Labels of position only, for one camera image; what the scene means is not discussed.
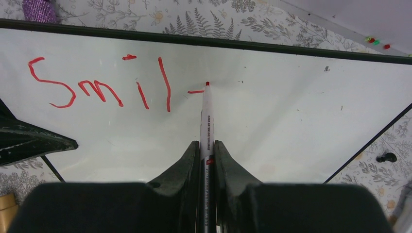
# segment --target white marker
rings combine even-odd
[[[216,233],[216,203],[214,182],[214,144],[212,93],[206,82],[200,119],[200,194],[197,221],[198,233]]]

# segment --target purple object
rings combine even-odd
[[[49,0],[23,0],[22,6],[26,21],[57,23],[56,12]]]

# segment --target red handwriting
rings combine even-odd
[[[166,88],[167,88],[167,91],[168,91],[168,97],[167,97],[167,101],[166,101],[166,107],[167,107],[167,109],[168,109],[168,112],[170,112],[170,97],[171,97],[172,92],[171,92],[171,89],[170,89],[169,81],[168,81],[167,76],[166,76],[165,69],[164,69],[164,67],[163,67],[162,58],[159,57],[158,60],[159,60],[160,70],[162,71],[163,79],[165,80]]]
[[[38,82],[41,82],[41,83],[52,83],[52,84],[62,85],[62,86],[64,86],[65,88],[67,88],[67,89],[71,92],[71,98],[70,98],[70,101],[69,101],[68,104],[62,105],[62,106],[55,105],[54,103],[49,103],[49,104],[51,104],[52,106],[54,106],[54,107],[56,107],[56,108],[67,108],[67,107],[70,107],[70,106],[73,104],[74,99],[76,98],[76,93],[75,93],[67,84],[65,84],[65,83],[57,82],[57,81],[52,81],[52,80],[39,79],[39,78],[37,77],[36,73],[34,72],[33,64],[36,63],[36,62],[39,62],[39,61],[41,61],[41,60],[44,60],[44,57],[38,57],[38,58],[36,58],[36,59],[34,59],[34,60],[29,61],[29,64],[28,64],[28,65],[29,65],[30,73],[32,74],[32,76],[34,77],[34,79],[36,79]]]
[[[87,91],[87,89],[85,88],[85,83],[87,83],[87,84],[89,84],[89,85],[91,86],[91,88],[93,89],[93,91],[96,92],[96,94],[100,97],[100,99],[101,99],[103,102],[106,102],[106,98],[104,97],[103,92],[102,92],[102,90],[100,89],[100,86],[106,87],[106,88],[112,93],[112,95],[115,97],[115,99],[116,99],[117,102],[119,103],[119,106],[120,106],[120,107],[123,107],[123,106],[124,106],[123,103],[121,102],[121,99],[119,99],[119,97],[116,95],[116,93],[113,91],[113,89],[112,89],[109,85],[107,85],[107,84],[105,84],[105,83],[101,83],[101,82],[99,82],[99,81],[97,81],[97,80],[94,81],[94,85],[93,85],[93,83],[90,82],[89,80],[84,80],[84,81],[79,82],[79,83],[78,83],[79,87],[84,91],[84,93],[85,93],[87,96],[90,96],[90,94],[89,94],[89,92]]]
[[[188,91],[189,94],[203,93],[205,91]]]
[[[128,54],[127,56],[123,57],[122,59],[123,59],[124,61],[127,61],[127,60],[136,59],[136,58],[137,58],[137,56]]]
[[[149,109],[149,106],[147,105],[146,98],[144,97],[144,94],[143,94],[143,91],[142,91],[142,89],[141,89],[141,87],[140,87],[140,84],[139,84],[139,82],[136,82],[136,83],[137,83],[137,89],[139,90],[140,96],[142,97],[142,101],[143,101],[144,107],[145,107],[146,109]]]

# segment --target white board surface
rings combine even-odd
[[[1,29],[0,98],[75,139],[47,157],[66,181],[149,181],[199,139],[210,81],[215,139],[262,181],[324,182],[412,102],[412,66]],[[137,58],[123,60],[127,54]],[[76,97],[67,105],[72,93]],[[161,57],[171,89],[159,67]],[[98,80],[106,102],[85,84]],[[137,89],[139,82],[149,109]]]

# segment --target whiteboard frame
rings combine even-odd
[[[404,64],[412,65],[412,58],[400,57],[400,56],[387,56],[378,54],[367,53],[355,53],[336,50],[323,50],[313,49],[295,46],[274,45],[256,42],[246,41],[234,41],[215,38],[203,38],[194,36],[182,36],[182,35],[169,35],[159,33],[143,33],[143,32],[130,32],[123,30],[103,29],[103,28],[89,28],[70,25],[56,25],[45,24],[36,22],[25,22],[20,20],[0,19],[0,28],[35,31],[44,33],[58,33],[68,35],[82,35],[91,37],[103,37],[125,40],[137,40],[137,41],[149,41],[159,43],[171,43],[193,46],[205,46],[205,47],[219,47],[238,50],[254,50],[264,52],[276,52],[286,54],[296,54],[315,57],[337,58],[345,60],[356,61],[369,61],[369,62],[381,62],[392,64]],[[345,164],[343,164],[335,173],[333,173],[325,183],[333,179],[342,169],[344,169],[349,163],[351,163],[362,151],[370,146],[375,140],[377,140],[385,131],[393,126],[401,117],[403,117],[409,110],[412,109],[412,103],[406,107],[400,114],[398,114],[388,125],[386,125],[381,131],[379,131],[365,146],[363,146],[355,155],[353,155]],[[7,108],[7,106],[0,99],[0,111],[6,113],[9,117],[15,118],[13,113]],[[48,160],[46,156],[41,156],[45,164],[61,181],[65,182],[53,164]]]

